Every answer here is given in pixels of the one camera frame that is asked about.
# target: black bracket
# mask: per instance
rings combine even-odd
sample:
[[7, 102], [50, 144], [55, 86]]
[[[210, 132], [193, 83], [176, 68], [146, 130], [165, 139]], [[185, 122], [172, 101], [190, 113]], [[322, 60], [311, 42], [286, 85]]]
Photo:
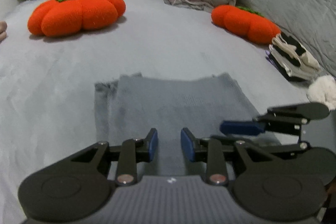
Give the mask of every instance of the black bracket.
[[[137, 183], [137, 163], [152, 161], [157, 144], [155, 128], [145, 139], [126, 140], [121, 146], [95, 143], [27, 177], [18, 190], [22, 209], [42, 222], [71, 222], [91, 215], [116, 187]], [[118, 161], [115, 181], [107, 180], [112, 161]]]
[[[307, 142], [261, 147], [244, 138], [195, 138], [183, 128], [181, 145], [190, 161], [207, 163], [206, 183], [230, 186], [243, 208], [271, 221], [299, 220], [317, 213], [327, 201], [326, 187], [336, 178], [335, 154]], [[230, 183], [227, 162], [236, 176]], [[329, 196], [326, 207], [333, 206], [334, 199]]]
[[318, 102], [273, 107], [267, 113], [252, 121], [223, 121], [220, 130], [223, 134], [258, 135], [265, 131], [279, 132], [299, 137], [302, 125], [311, 120], [323, 119], [329, 115], [329, 108]]

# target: white fluffy object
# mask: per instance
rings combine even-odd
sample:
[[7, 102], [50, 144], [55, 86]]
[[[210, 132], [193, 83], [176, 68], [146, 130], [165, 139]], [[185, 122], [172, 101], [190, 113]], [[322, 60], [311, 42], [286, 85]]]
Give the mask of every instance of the white fluffy object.
[[336, 108], [336, 82], [331, 75], [321, 76], [308, 89], [307, 97], [311, 102], [324, 103], [330, 110]]

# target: bed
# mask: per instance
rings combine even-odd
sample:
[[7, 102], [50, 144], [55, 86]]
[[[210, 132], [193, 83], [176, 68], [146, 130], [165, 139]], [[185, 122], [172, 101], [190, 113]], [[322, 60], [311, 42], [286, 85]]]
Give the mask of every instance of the bed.
[[[36, 38], [26, 23], [44, 0], [19, 4], [0, 45], [0, 223], [24, 215], [17, 188], [29, 174], [96, 142], [94, 84], [141, 72], [195, 80], [227, 72], [259, 113], [306, 102], [265, 59], [264, 49], [211, 23], [210, 14], [124, 0], [116, 25], [66, 38]], [[291, 140], [279, 136], [282, 143]]]

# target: round black disc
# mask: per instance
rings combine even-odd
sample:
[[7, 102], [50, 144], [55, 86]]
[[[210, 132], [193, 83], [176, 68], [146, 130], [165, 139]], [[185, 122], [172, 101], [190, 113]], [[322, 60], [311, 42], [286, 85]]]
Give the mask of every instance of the round black disc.
[[58, 176], [38, 172], [22, 182], [18, 198], [29, 218], [63, 223], [96, 212], [110, 193], [110, 184], [101, 174]]
[[332, 182], [336, 176], [336, 156], [326, 148], [314, 147], [298, 157], [297, 162], [306, 174], [317, 175], [323, 185]]
[[233, 192], [244, 209], [271, 221], [308, 218], [327, 198], [321, 180], [310, 175], [242, 174]]
[[298, 105], [296, 111], [310, 120], [324, 119], [330, 113], [329, 108], [325, 104], [318, 102]]

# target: metal screw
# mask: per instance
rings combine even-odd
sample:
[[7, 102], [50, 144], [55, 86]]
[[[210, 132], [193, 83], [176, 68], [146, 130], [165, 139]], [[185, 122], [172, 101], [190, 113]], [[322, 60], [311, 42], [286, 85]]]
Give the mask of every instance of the metal screw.
[[307, 143], [300, 143], [300, 148], [301, 148], [302, 150], [307, 149], [307, 148], [308, 148]]
[[122, 184], [131, 183], [133, 180], [134, 180], [134, 177], [132, 175], [129, 175], [129, 174], [119, 175], [118, 178], [117, 178], [117, 181], [119, 183], [122, 183]]
[[226, 182], [226, 176], [221, 174], [214, 174], [210, 176], [210, 181], [215, 184], [222, 184]]

